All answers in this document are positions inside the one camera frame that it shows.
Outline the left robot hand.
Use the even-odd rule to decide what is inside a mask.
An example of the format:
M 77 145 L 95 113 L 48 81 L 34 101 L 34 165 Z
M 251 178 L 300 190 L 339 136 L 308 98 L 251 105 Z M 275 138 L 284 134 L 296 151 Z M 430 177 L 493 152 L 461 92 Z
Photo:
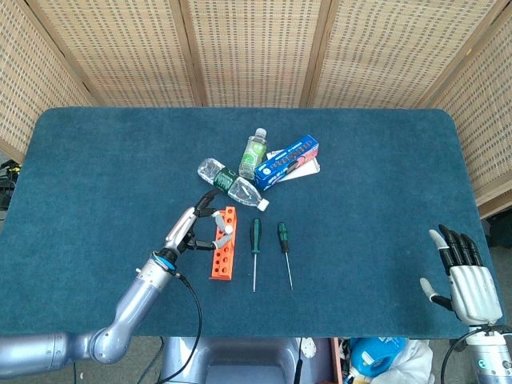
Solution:
M 210 207 L 210 203 L 220 192 L 218 189 L 211 190 L 204 194 L 199 202 L 188 208 L 164 240 L 163 248 L 157 255 L 164 258 L 179 257 L 185 250 L 220 250 L 232 240 L 234 227 L 226 224 L 220 211 Z M 212 217 L 217 228 L 223 233 L 219 240 L 210 242 L 197 240 L 194 232 L 194 224 L 199 218 Z

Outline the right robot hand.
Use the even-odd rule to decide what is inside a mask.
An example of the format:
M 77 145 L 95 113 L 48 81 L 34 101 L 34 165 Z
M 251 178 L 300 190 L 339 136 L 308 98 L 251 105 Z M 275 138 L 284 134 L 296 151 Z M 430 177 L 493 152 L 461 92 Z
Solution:
M 494 279 L 482 263 L 476 243 L 467 234 L 459 234 L 444 225 L 430 230 L 450 285 L 450 296 L 434 290 L 426 278 L 420 286 L 430 302 L 455 313 L 467 326 L 494 325 L 503 312 Z

